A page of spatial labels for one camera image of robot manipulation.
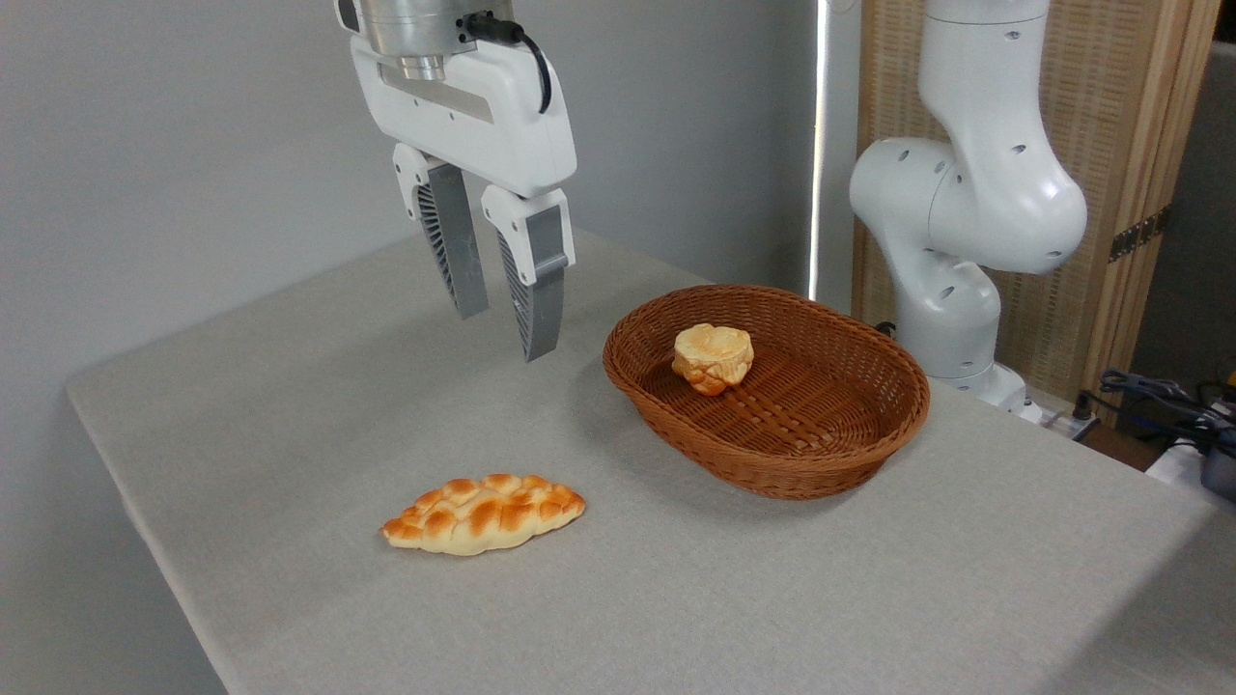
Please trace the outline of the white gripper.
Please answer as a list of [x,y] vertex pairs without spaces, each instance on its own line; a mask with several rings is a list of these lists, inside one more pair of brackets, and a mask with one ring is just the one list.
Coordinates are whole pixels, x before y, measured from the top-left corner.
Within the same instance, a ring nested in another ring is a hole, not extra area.
[[529,51],[510,45],[482,42],[449,57],[441,82],[407,79],[362,37],[351,40],[351,56],[377,127],[402,142],[392,162],[407,216],[426,237],[460,317],[489,308],[489,296],[459,168],[497,184],[483,192],[482,210],[498,232],[522,352],[528,362],[551,352],[565,273],[576,263],[569,199],[555,189],[576,171],[557,75],[540,113],[543,72]]

